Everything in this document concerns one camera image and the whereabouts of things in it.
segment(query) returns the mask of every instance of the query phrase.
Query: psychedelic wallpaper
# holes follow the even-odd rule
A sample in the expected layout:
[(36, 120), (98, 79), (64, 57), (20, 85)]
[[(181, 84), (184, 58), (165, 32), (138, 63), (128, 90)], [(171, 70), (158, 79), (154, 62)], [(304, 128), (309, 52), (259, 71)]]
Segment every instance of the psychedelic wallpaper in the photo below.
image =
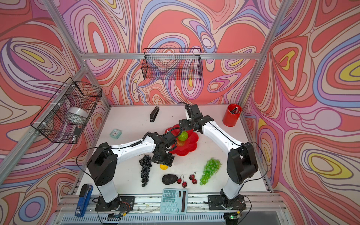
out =
[[(141, 53), (199, 47), (203, 53), (258, 53), (278, 10), (275, 0), (62, 1), (79, 48)], [(88, 60), (111, 105), (237, 103), (254, 60), (203, 60), (201, 81), (143, 80), (142, 60)]]
[[(0, 1), (0, 21), (1, 163), (79, 65), (41, 0)], [(91, 145), (105, 112), (100, 102), (77, 145), (36, 139), (0, 186), (1, 225), (46, 224), (71, 189), (75, 157)]]
[(360, 1), (295, 0), (244, 106), (296, 224), (360, 224)]

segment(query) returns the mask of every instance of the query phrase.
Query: black wire mesh basket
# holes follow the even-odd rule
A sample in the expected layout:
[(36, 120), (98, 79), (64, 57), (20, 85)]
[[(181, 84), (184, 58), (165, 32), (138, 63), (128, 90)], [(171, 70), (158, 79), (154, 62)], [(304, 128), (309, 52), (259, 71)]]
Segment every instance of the black wire mesh basket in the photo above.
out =
[(144, 80), (201, 80), (200, 48), (144, 48)]
[(77, 144), (102, 93), (101, 88), (92, 84), (72, 81), (50, 113), (37, 127), (34, 121), (31, 126), (51, 142)]

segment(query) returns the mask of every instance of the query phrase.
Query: bunch of grapes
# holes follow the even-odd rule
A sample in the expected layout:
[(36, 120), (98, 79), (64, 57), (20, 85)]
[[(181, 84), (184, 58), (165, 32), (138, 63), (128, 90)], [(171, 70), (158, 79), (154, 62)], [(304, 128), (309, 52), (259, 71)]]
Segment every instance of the bunch of grapes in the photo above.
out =
[(211, 158), (209, 161), (207, 161), (204, 167), (203, 175), (200, 179), (200, 185), (206, 184), (210, 177), (219, 170), (220, 166), (221, 163), (217, 159)]
[(141, 186), (145, 187), (149, 182), (149, 173), (150, 173), (150, 167), (151, 165), (151, 157), (148, 155), (145, 155), (142, 159), (139, 160), (140, 166), (142, 166), (141, 169), (141, 182), (143, 183)]

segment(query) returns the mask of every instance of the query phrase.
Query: white table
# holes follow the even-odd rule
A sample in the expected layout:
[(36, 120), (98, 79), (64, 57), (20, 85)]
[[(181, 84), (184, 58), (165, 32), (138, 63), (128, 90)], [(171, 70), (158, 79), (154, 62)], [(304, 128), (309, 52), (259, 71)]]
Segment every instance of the white table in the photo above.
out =
[[(240, 120), (238, 120), (234, 127), (227, 127), (222, 123), (226, 107), (226, 105), (200, 105), (199, 109), (204, 116), (211, 116), (229, 135), (241, 142), (248, 142)], [(147, 131), (163, 134), (165, 129), (178, 124), (179, 120), (186, 118), (184, 105), (159, 106), (159, 108), (160, 111), (155, 122), (151, 123), (149, 115), (153, 111), (154, 106), (112, 107), (100, 134), (97, 146), (104, 142), (107, 142), (109, 145), (115, 145), (138, 140), (141, 139)], [(118, 139), (109, 136), (113, 129), (122, 130), (122, 135)], [(227, 155), (224, 154), (210, 138), (201, 133), (198, 133), (198, 135), (197, 149), (183, 157), (175, 154), (172, 167), (169, 167), (167, 170), (162, 170), (158, 164), (152, 163), (153, 166), (150, 169), (149, 182), (144, 188), (141, 187), (141, 166), (139, 164), (139, 159), (143, 156), (133, 157), (119, 164), (116, 167), (114, 176), (118, 193), (126, 195), (160, 194), (164, 188), (182, 188), (181, 184), (178, 183), (164, 185), (161, 178), (165, 174), (176, 174), (178, 177), (184, 174), (185, 181), (188, 183), (186, 188), (189, 193), (219, 193), (229, 177), (226, 172)], [(220, 160), (222, 166), (215, 175), (211, 176), (206, 185), (200, 185), (204, 165), (211, 157)], [(194, 172), (196, 172), (195, 178), (198, 181), (196, 185), (189, 180), (189, 176)], [(252, 179), (260, 177), (261, 174), (257, 171)], [(99, 194), (99, 191), (95, 188), (94, 181), (86, 174), (84, 174), (81, 179), (76, 194), (80, 193), (83, 184), (93, 185), (93, 194)], [(242, 192), (260, 191), (266, 191), (262, 179), (247, 182), (242, 188)]]

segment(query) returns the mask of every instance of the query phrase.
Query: red pen holder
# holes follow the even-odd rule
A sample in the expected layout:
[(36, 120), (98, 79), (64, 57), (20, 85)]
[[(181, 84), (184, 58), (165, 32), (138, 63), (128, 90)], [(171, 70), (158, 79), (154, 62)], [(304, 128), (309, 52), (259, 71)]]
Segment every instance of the red pen holder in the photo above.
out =
[[(235, 111), (235, 114), (232, 114), (231, 111), (233, 111), (236, 107), (238, 109)], [(226, 112), (225, 112), (224, 118), (222, 119), (222, 122), (228, 127), (235, 126), (235, 124), (238, 121), (238, 118), (240, 116), (241, 110), (242, 110), (241, 106), (239, 106), (237, 104), (230, 104), (228, 106), (228, 108), (226, 109)]]

